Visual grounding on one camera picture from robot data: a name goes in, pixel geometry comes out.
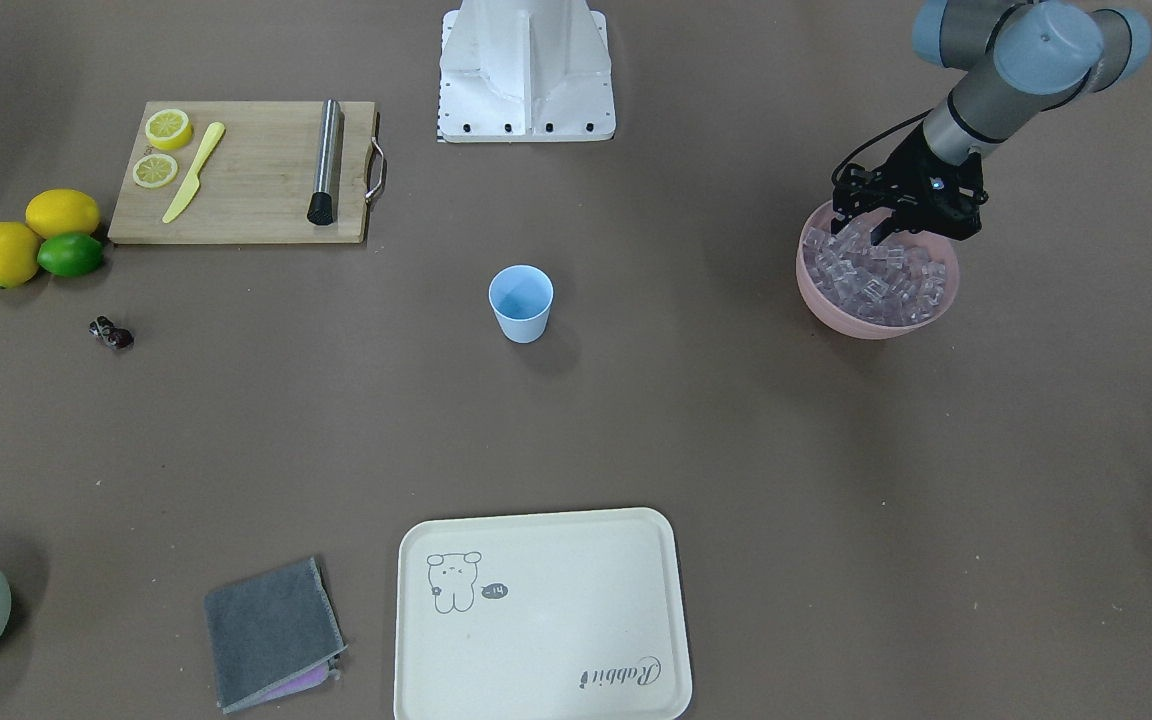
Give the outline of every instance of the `yellow lemon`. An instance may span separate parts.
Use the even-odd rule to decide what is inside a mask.
[[[67,232],[91,234],[100,227],[100,209],[86,194],[56,188],[39,192],[29,202],[24,223],[45,240]]]
[[[180,165],[173,156],[160,156],[152,152],[132,165],[132,182],[154,190],[156,187],[164,187],[172,182],[179,168]]]
[[[38,243],[25,223],[0,223],[0,290],[23,285],[38,272]]]
[[[180,150],[192,136],[194,127],[183,109],[159,109],[145,120],[145,137],[159,150]]]

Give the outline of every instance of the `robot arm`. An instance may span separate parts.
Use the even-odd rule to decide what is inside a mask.
[[[922,122],[878,168],[865,170],[851,158],[840,165],[833,230],[890,209],[870,234],[874,245],[893,232],[972,237],[988,199],[980,160],[1041,111],[1130,76],[1150,41],[1149,23],[1134,10],[1084,13],[1062,0],[927,0],[914,23],[916,53],[969,73],[940,105],[909,120]]]

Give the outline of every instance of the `bear drawing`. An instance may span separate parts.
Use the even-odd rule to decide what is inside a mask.
[[[425,559],[435,611],[447,615],[448,612],[465,612],[473,606],[473,583],[479,578],[479,560],[483,560],[480,552],[430,555]]]

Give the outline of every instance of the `wooden cutting board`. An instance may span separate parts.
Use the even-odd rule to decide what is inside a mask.
[[[305,213],[314,192],[321,103],[146,103],[109,222],[109,241],[120,245],[362,242],[367,225],[364,195],[376,136],[376,103],[340,106],[344,136],[338,221],[320,227],[310,223]],[[132,181],[132,166],[147,152],[164,152],[154,150],[145,137],[146,120],[164,108],[185,111],[194,137],[189,145],[165,152],[177,159],[177,177],[166,187],[146,190]],[[202,168],[202,188],[177,219],[165,223],[162,213],[194,160],[198,141],[217,120],[225,123],[225,136]]]

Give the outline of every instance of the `cutting board handle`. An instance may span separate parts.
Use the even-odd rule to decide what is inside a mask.
[[[371,184],[371,179],[367,181],[367,191],[364,196],[362,196],[362,199],[367,205],[371,205],[371,200],[374,200],[376,197],[380,197],[380,192],[384,192],[385,174],[388,173],[388,167],[385,165],[385,151],[380,150],[380,143],[376,142],[376,137],[371,138],[371,149],[374,150],[376,156],[380,158],[380,177],[376,180],[376,184]]]

